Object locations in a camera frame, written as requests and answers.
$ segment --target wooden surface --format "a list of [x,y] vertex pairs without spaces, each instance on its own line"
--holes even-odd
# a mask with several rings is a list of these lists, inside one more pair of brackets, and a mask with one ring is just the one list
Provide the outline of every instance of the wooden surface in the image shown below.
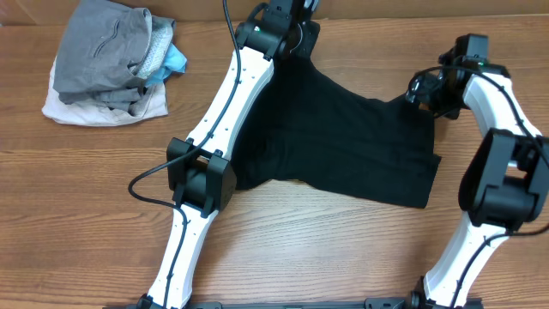
[[[321,21],[315,65],[344,87],[390,100],[457,36],[485,33],[524,112],[549,132],[549,17]],[[171,211],[126,186],[165,159],[208,109],[232,50],[222,22],[179,23],[188,71],[167,83],[170,115],[117,128],[55,124],[40,108],[62,27],[0,28],[0,308],[135,303],[160,267]],[[443,157],[427,209],[272,181],[236,194],[212,225],[194,300],[363,300],[405,295],[438,260],[460,217],[457,191],[480,145],[470,112],[437,123]],[[166,174],[138,186],[169,199]],[[524,227],[549,220],[549,210]],[[549,236],[498,249],[472,295],[488,308],[549,308]]]
[[[146,7],[177,21],[223,21],[221,0],[114,0]],[[0,0],[5,25],[64,25],[79,0]],[[228,0],[233,20],[244,20],[264,0]],[[322,0],[316,19],[547,14],[547,0]]]

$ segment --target folded clothing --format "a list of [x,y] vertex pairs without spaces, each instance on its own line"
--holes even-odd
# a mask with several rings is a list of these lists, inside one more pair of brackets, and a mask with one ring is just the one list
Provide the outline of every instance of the folded clothing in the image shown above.
[[117,91],[116,102],[142,97],[145,81],[164,60],[174,27],[173,19],[152,16],[148,9],[81,0],[57,53],[53,88],[59,99],[65,104],[103,100],[111,91]]
[[42,112],[46,117],[55,120],[57,123],[115,126],[133,124],[144,119],[165,116],[168,113],[164,83],[155,84],[145,89],[144,95],[138,101],[129,105],[127,112],[121,109],[112,109],[113,107],[108,103],[94,99],[86,99],[66,105],[59,99],[59,92],[53,88],[55,69],[56,62],[51,67],[48,96]]

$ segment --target black cable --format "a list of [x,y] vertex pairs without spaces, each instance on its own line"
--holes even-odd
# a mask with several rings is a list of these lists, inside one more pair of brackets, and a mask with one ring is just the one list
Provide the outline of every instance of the black cable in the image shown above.
[[158,199],[154,199],[154,198],[149,198],[149,197],[144,197],[140,194],[137,194],[134,191],[134,185],[136,185],[136,183],[139,180],[144,179],[145,177],[147,177],[151,174],[154,174],[154,173],[158,172],[159,170],[164,169],[166,167],[169,167],[169,166],[171,166],[175,163],[178,163],[178,162],[183,161],[183,160],[187,160],[190,157],[192,157],[194,154],[196,154],[196,152],[198,152],[206,144],[206,142],[208,142],[208,139],[210,139],[214,136],[215,129],[217,128],[218,124],[223,119],[223,116],[225,115],[227,109],[231,105],[232,98],[234,97],[234,94],[237,91],[237,87],[240,84],[240,70],[241,70],[241,67],[242,67],[242,62],[240,60],[240,49],[238,48],[237,39],[234,37],[234,31],[232,29],[231,17],[229,16],[229,10],[226,6],[226,0],[223,0],[223,9],[225,11],[226,24],[229,27],[229,32],[231,34],[232,44],[234,45],[234,51],[237,55],[237,75],[236,75],[236,78],[234,80],[234,85],[232,86],[231,93],[229,94],[229,98],[227,99],[225,105],[223,106],[223,109],[221,110],[220,115],[217,117],[214,124],[212,124],[212,128],[206,134],[206,137],[204,137],[204,139],[198,145],[196,145],[195,148],[193,148],[190,152],[188,152],[187,154],[184,154],[184,155],[182,155],[182,156],[180,156],[176,159],[168,161],[164,164],[161,164],[157,167],[153,167],[153,168],[149,169],[148,171],[146,171],[144,173],[141,173],[137,177],[133,178],[130,181],[130,183],[128,184],[128,192],[130,193],[130,195],[132,197],[134,197],[134,198],[136,198],[140,201],[143,201],[143,202],[154,203],[154,204],[158,204],[158,205],[162,205],[162,206],[166,206],[166,207],[175,209],[183,217],[183,223],[182,223],[183,224],[183,232],[182,232],[181,238],[179,240],[178,249],[176,250],[175,255],[173,256],[172,265],[170,266],[170,271],[168,272],[168,276],[166,278],[167,279],[166,291],[164,292],[164,303],[162,305],[162,309],[166,309],[167,295],[168,295],[168,292],[170,291],[170,281],[171,281],[172,276],[173,276],[173,273],[172,273],[173,268],[174,268],[175,263],[178,259],[178,255],[179,255],[179,251],[181,250],[181,246],[183,245],[184,234],[187,231],[187,216],[185,215],[185,212],[181,209],[180,204],[174,205],[174,204],[166,202],[166,201],[162,201],[162,200],[158,200]]
[[179,214],[181,214],[181,216],[183,217],[183,222],[181,222],[181,225],[183,226],[183,231],[181,231],[181,238],[179,238],[178,248],[175,250],[172,264],[170,265],[170,270],[168,271],[168,277],[166,278],[166,291],[164,292],[164,302],[162,303],[162,309],[166,309],[166,303],[168,302],[168,292],[170,291],[170,283],[172,282],[173,277],[173,269],[175,268],[175,262],[178,260],[179,252],[181,251],[181,247],[183,246],[183,240],[185,238],[185,234],[187,233],[187,215],[181,209],[181,204],[178,203],[174,209],[177,210]]
[[[416,79],[420,76],[424,76],[426,75],[427,73],[429,72],[432,72],[432,71],[435,71],[435,70],[461,70],[461,71],[464,71],[464,72],[467,72],[467,73],[470,73],[470,74],[473,74],[473,75],[476,75],[476,76],[479,76],[480,78],[488,81],[490,84],[492,84],[494,87],[496,87],[499,92],[501,92],[505,99],[507,100],[507,102],[509,103],[510,105],[510,108],[511,108],[511,111],[513,112],[513,116],[515,117],[515,121],[516,121],[516,124],[519,126],[519,128],[521,128],[521,131],[524,133],[524,135],[532,142],[532,144],[534,145],[535,147],[535,150],[536,152],[538,153],[538,155],[540,156],[540,158],[546,163],[547,167],[549,167],[549,160],[547,159],[547,154],[545,153],[545,151],[543,151],[543,149],[541,148],[541,145],[538,143],[538,141],[536,141],[535,137],[532,136],[532,133],[530,133],[528,131],[528,129],[526,129],[526,126],[524,126],[524,120],[521,119],[518,111],[516,110],[516,107],[515,107],[515,104],[513,103],[513,100],[511,99],[511,97],[509,96],[509,94],[507,93],[507,91],[505,90],[504,87],[502,87],[501,85],[499,85],[498,83],[496,83],[494,80],[492,80],[490,77],[482,74],[481,72],[477,72],[475,70],[471,70],[469,68],[463,68],[463,67],[460,67],[460,66],[456,66],[456,65],[444,65],[444,66],[438,66],[438,67],[432,67],[432,68],[429,68],[429,69],[426,69],[426,70],[422,70],[418,73],[416,73],[412,80],[410,81],[410,83],[408,83],[408,92],[411,92],[413,94],[413,91],[412,91],[412,85],[413,83],[416,81]],[[479,248],[477,249],[477,251],[473,254],[473,256],[469,259],[468,263],[466,264],[465,268],[463,269],[463,272],[462,272],[462,275],[460,276],[460,279],[459,281],[457,282],[457,285],[455,287],[455,292],[454,292],[454,295],[452,297],[452,301],[450,302],[450,306],[449,308],[450,309],[454,309],[455,307],[455,303],[457,302],[457,297],[460,293],[460,291],[462,290],[462,286],[463,286],[463,282],[465,281],[465,277],[467,276],[467,273],[469,272],[469,269],[471,268],[471,266],[473,265],[475,259],[480,255],[480,253],[482,252],[482,250],[484,250],[484,248],[487,246],[487,245],[490,245],[490,243],[495,240],[495,239],[499,239],[499,238],[502,238],[502,237],[528,237],[528,236],[537,236],[537,235],[541,235],[545,232],[549,231],[549,224],[547,224],[545,227],[537,230],[537,231],[533,231],[533,232],[526,232],[526,233],[513,233],[512,231],[507,231],[505,233],[501,233],[501,234],[498,234],[498,235],[493,235],[487,239],[485,239],[482,244],[479,246]]]

